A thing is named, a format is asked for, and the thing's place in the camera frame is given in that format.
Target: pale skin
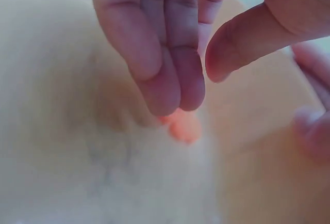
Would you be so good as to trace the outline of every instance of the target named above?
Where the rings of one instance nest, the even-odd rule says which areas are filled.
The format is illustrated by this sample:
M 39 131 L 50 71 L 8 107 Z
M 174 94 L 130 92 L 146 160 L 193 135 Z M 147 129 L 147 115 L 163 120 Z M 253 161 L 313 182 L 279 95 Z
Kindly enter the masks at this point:
M 106 37 L 127 62 L 155 115 L 200 106 L 205 95 L 200 54 L 206 52 L 207 76 L 221 82 L 264 55 L 330 35 L 330 0 L 264 0 L 225 23 L 209 44 L 223 0 L 93 1 Z M 297 45 L 294 50 L 304 49 Z M 318 72 L 314 75 L 321 78 Z M 308 114 L 301 110 L 296 125 Z M 301 140 L 330 140 L 329 120 L 330 115 L 322 116 Z

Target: hand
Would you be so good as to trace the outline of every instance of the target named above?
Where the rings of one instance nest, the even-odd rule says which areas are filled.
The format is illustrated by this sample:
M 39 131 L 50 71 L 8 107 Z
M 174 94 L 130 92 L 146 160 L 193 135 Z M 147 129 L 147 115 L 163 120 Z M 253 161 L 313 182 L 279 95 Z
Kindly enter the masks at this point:
M 330 111 L 330 56 L 306 43 L 294 45 L 292 50 L 326 111 Z M 294 129 L 305 151 L 315 158 L 330 158 L 330 112 L 302 108 L 295 116 Z
M 205 94 L 200 56 L 222 0 L 94 0 L 105 35 L 126 60 L 154 114 L 196 109 Z M 265 0 L 224 24 L 206 53 L 208 76 L 299 41 L 330 34 L 330 0 Z
M 93 1 L 106 37 L 126 60 L 151 112 L 196 109 L 205 94 L 199 21 L 212 22 L 208 16 L 219 1 Z M 205 10 L 200 16 L 199 9 Z

